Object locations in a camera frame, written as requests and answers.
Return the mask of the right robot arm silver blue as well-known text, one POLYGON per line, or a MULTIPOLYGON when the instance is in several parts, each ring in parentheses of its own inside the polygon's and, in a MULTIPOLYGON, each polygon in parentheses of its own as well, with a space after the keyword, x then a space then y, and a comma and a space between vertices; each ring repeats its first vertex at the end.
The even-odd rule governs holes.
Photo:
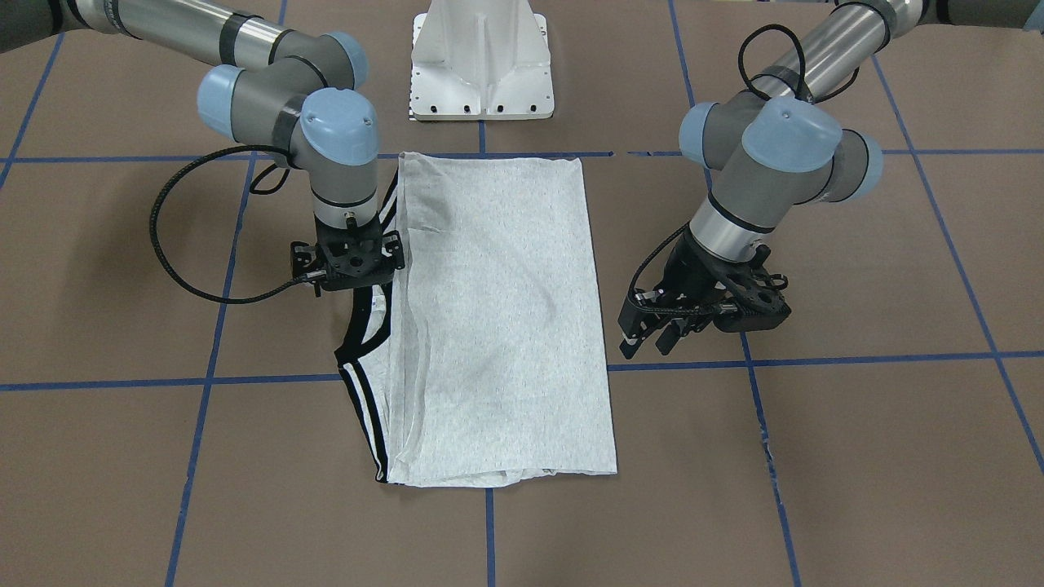
POLYGON ((208 64, 197 111, 210 130, 283 170, 309 177, 315 245, 296 244, 294 281, 323 290, 392 282, 404 266, 382 224, 379 122, 359 90, 361 44, 343 31, 300 33, 213 1, 4 1, 2 49, 93 30, 153 43, 208 64))

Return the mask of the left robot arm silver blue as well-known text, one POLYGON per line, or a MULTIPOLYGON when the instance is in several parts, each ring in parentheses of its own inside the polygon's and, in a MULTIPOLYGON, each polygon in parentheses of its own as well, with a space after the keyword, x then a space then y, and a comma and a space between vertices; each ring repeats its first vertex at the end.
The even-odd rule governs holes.
POLYGON ((1042 30, 1040 1, 838 1, 804 38, 781 24, 790 51, 750 74, 727 103, 695 104, 683 117, 679 149, 717 179, 693 219, 663 242, 669 249, 652 289, 631 282, 618 324, 622 355, 656 338, 677 343, 713 326, 723 332, 775 329, 791 310, 784 275, 772 274, 768 237, 794 205, 864 196, 883 174, 883 150, 821 108, 856 81, 862 64, 924 24, 1042 30))

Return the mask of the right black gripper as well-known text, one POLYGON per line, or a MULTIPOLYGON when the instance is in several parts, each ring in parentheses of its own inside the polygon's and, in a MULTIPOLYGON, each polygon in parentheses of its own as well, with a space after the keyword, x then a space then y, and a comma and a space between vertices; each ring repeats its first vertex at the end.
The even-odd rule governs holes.
POLYGON ((374 286, 392 282, 405 267, 400 234, 379 218, 335 229, 316 218, 317 242, 292 242, 292 276, 315 286, 374 286))

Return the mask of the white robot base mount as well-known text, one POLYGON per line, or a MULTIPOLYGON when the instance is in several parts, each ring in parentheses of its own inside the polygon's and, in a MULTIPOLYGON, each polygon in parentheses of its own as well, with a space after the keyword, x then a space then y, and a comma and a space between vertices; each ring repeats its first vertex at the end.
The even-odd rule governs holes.
POLYGON ((551 118, 544 15, 529 1, 433 1, 413 21, 408 114, 416 121, 551 118))

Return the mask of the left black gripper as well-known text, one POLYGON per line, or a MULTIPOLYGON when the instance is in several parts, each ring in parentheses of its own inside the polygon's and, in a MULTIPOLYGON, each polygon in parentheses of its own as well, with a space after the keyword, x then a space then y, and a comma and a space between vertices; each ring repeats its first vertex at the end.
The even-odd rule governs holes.
POLYGON ((622 330, 619 349, 626 360, 660 329, 656 347, 661 355, 668 356, 689 332, 698 332, 713 324, 720 311, 717 303, 723 301, 727 291, 709 271, 712 256, 723 260, 699 245, 690 229, 677 229, 639 265, 617 319, 622 330), (650 290, 638 289, 641 272, 668 245, 674 248, 664 265, 662 279, 650 290))

